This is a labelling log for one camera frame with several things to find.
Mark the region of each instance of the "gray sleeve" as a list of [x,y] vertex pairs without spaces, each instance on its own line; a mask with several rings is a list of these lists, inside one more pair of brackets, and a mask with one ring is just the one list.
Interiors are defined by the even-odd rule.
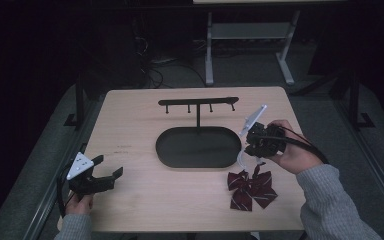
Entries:
[[306,199],[301,221],[311,239],[381,239],[360,219],[338,169],[320,165],[297,174],[297,180]]
[[90,240],[92,221],[86,214],[68,214],[64,217],[61,231],[55,240]]

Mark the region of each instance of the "gray carpet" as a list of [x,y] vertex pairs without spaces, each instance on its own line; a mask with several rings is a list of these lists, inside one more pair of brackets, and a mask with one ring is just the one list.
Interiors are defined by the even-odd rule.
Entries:
[[[287,61],[296,80],[294,86],[287,86],[284,83],[280,68],[275,61],[273,48],[269,48],[231,58],[215,58],[214,87],[282,86],[287,92],[301,89],[317,79],[317,76],[307,76],[314,49],[315,46],[311,44],[292,46]],[[166,85],[162,85],[161,88],[204,87],[197,74],[198,72],[201,76],[205,76],[203,57],[196,58],[191,66],[196,72],[184,65],[174,62],[156,68],[164,76]],[[152,77],[157,79],[159,76],[153,74]],[[384,239],[384,195],[346,119],[338,111],[337,105],[347,104],[347,99],[341,102],[331,100],[327,94],[330,86],[331,83],[326,84],[304,97],[290,97],[291,104],[303,133],[325,153],[331,164],[340,170],[341,181],[357,205],[361,218]],[[67,115],[75,111],[74,99],[74,88],[70,88],[55,109],[2,207],[0,239],[32,239],[31,236],[35,236],[30,234],[26,236],[26,233],[35,227],[34,224],[31,225],[31,221],[38,212],[37,209],[42,207],[47,188],[54,186],[52,176],[61,165],[61,161],[66,161],[67,156],[72,155],[82,143],[87,142],[103,99],[86,100],[88,120],[79,131],[75,131],[73,127],[63,126]],[[361,88],[360,110],[368,113],[376,125],[376,128],[362,129],[360,135],[381,160],[380,165],[384,170],[384,112],[376,97],[364,87]],[[37,238],[52,239],[58,233],[57,207],[55,206],[43,217],[47,218],[47,221]],[[300,235],[301,232],[294,231],[264,232],[260,233],[260,239],[298,239]],[[135,236],[138,236],[138,239],[186,239],[186,234],[182,233],[93,233],[92,238],[127,240]],[[246,238],[247,236],[241,233],[229,234],[229,238],[226,234],[211,233],[198,234],[196,239]]]

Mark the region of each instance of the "wooden table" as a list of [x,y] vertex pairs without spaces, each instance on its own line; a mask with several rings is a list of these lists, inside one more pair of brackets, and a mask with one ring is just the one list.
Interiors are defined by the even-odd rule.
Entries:
[[[235,163],[223,169],[179,169],[158,159],[158,136],[172,127],[195,126],[194,108],[171,106],[162,99],[239,97],[230,105],[201,106],[202,126],[223,126],[239,133],[244,118],[262,104],[268,106],[258,122],[288,119],[300,127],[285,91],[280,87],[118,90],[107,94],[85,155],[103,154],[94,176],[108,176],[120,166],[124,174],[115,189],[94,198],[93,231],[102,232],[205,232],[302,230],[300,208],[305,199],[293,174],[267,160],[263,171],[272,171],[273,189],[279,195],[266,209],[255,201],[252,212],[230,209],[233,191],[227,188],[228,172],[239,173]],[[245,136],[241,139],[243,146]],[[252,171],[255,158],[243,159]]]

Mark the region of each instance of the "dark background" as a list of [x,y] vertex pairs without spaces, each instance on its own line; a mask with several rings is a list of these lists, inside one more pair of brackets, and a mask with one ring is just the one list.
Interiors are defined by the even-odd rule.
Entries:
[[[109,89],[141,88],[146,79],[135,57],[135,35],[183,58],[191,57],[184,49],[192,39],[204,39],[203,13],[149,13],[138,28],[131,25],[134,13],[76,10],[88,2],[0,1],[0,206],[59,99],[79,76],[90,98]],[[384,1],[354,3],[328,15],[304,11],[294,40],[319,43],[312,74],[351,68],[384,108]],[[115,30],[121,31],[114,36]]]

